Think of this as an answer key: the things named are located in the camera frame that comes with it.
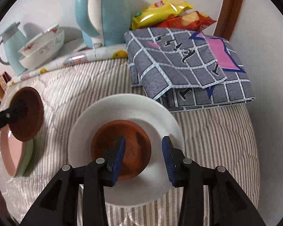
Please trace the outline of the pink plastic plate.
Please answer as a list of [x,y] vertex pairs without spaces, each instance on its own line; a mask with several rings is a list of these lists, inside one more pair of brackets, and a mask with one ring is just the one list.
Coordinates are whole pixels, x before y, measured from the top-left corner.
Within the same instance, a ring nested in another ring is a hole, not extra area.
[[23,142],[14,137],[8,125],[1,129],[0,151],[7,174],[15,177],[22,160]]

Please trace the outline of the brown clay bowl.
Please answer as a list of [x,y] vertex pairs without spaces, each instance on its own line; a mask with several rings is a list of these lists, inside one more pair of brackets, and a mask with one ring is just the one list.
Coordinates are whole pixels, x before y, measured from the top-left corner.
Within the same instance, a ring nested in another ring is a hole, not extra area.
[[9,108],[11,120],[8,126],[20,141],[32,139],[40,131],[44,118],[44,107],[36,89],[24,87],[13,96]]
[[104,158],[114,180],[139,175],[151,158],[151,142],[146,132],[128,120],[114,120],[100,127],[91,143],[93,160]]

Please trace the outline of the green plastic plate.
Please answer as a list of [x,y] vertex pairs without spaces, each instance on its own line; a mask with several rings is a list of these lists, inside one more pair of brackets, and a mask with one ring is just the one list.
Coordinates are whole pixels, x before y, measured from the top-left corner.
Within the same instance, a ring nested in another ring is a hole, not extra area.
[[33,151],[34,151],[34,141],[32,139],[22,143],[21,155],[17,163],[15,177],[22,176],[24,174],[32,158]]

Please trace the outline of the large white ceramic bowl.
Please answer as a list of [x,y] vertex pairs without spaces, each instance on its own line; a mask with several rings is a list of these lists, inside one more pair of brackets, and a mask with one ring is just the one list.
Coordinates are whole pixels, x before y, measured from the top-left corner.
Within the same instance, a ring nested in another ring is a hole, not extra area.
[[171,189],[162,154],[165,136],[176,148],[184,148],[181,128],[165,107],[138,94],[111,95],[92,104],[75,122],[68,161],[73,167],[85,166],[124,137],[122,170],[116,184],[105,189],[105,200],[119,207],[140,206]]

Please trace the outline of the patterned gift box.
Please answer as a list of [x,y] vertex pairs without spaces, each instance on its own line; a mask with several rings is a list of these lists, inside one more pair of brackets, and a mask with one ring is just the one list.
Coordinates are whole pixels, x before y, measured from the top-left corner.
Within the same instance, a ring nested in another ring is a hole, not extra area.
[[0,75],[0,86],[4,92],[7,89],[7,83],[11,79],[12,79],[11,76],[6,71],[2,75]]

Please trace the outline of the white bowl with grey scrolls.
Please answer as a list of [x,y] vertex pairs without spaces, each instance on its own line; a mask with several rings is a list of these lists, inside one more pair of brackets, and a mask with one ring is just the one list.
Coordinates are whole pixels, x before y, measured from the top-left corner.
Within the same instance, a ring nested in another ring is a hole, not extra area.
[[58,54],[64,44],[64,38],[64,31],[58,29],[57,35],[53,36],[53,38],[47,42],[41,43],[32,53],[29,53],[27,56],[22,56],[19,62],[28,70],[38,68],[52,60]]

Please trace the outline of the light blue thermos jug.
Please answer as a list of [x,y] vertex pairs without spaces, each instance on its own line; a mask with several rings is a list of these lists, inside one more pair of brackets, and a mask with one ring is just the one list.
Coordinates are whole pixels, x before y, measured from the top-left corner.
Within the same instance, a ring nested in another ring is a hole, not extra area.
[[17,76],[27,70],[19,61],[22,57],[19,50],[27,43],[27,38],[18,28],[19,25],[20,22],[14,22],[0,34],[2,38],[0,45],[3,44],[7,58],[7,62],[5,62],[0,57],[0,63],[10,65]]

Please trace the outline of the patterned bowl with red bats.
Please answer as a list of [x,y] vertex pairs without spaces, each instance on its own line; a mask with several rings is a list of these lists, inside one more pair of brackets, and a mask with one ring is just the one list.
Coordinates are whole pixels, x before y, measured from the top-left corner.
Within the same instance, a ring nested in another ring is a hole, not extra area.
[[23,47],[20,48],[20,50],[18,50],[18,52],[25,57],[28,56],[41,46],[45,45],[46,42],[50,41],[50,39],[57,34],[58,30],[58,24],[49,27],[46,31],[39,33],[30,41],[28,41]]

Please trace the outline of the rolled fruit pattern mat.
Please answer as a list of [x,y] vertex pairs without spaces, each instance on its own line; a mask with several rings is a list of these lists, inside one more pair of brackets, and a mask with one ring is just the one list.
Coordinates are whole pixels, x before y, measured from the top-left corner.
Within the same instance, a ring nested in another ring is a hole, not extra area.
[[127,46],[125,43],[112,45],[108,47],[98,47],[90,50],[83,50],[63,57],[59,57],[34,70],[25,72],[20,76],[14,76],[7,83],[7,85],[11,86],[21,81],[28,80],[34,76],[47,73],[53,70],[57,70],[63,67],[100,61],[100,60],[118,59],[118,58],[128,58]]

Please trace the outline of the grey checked folded cloth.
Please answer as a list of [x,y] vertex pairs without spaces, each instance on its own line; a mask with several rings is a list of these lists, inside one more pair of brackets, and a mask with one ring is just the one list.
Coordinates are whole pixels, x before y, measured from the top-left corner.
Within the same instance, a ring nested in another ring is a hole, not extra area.
[[142,87],[169,111],[255,99],[245,68],[226,39],[158,27],[128,31],[124,38],[132,87]]

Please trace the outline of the light blue electric kettle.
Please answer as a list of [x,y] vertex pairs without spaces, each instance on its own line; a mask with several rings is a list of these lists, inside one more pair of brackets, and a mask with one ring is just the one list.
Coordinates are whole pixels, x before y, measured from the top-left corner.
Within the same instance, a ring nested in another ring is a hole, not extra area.
[[128,0],[75,0],[75,19],[89,48],[125,42],[131,24]]

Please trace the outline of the orange chips bag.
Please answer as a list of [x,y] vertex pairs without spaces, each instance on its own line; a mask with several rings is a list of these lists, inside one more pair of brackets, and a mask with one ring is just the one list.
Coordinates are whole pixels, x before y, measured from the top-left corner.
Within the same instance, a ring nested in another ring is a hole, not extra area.
[[169,18],[160,24],[156,25],[156,27],[163,27],[163,28],[173,28],[173,29],[183,29],[183,30],[190,30],[201,32],[207,27],[210,27],[217,21],[211,19],[208,15],[194,11],[189,14],[178,16],[174,18]]

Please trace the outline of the yellow chips bag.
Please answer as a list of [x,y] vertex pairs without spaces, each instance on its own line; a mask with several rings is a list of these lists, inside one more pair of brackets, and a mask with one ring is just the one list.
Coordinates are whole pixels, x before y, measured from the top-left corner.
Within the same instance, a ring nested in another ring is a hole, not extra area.
[[160,0],[135,14],[131,21],[131,29],[137,30],[154,26],[193,8],[192,4],[184,0]]

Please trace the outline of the brown wooden door frame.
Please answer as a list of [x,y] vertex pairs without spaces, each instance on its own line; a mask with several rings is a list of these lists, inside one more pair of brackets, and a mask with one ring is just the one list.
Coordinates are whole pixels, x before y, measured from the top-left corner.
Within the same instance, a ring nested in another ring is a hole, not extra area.
[[223,0],[214,36],[230,40],[239,17],[243,0]]

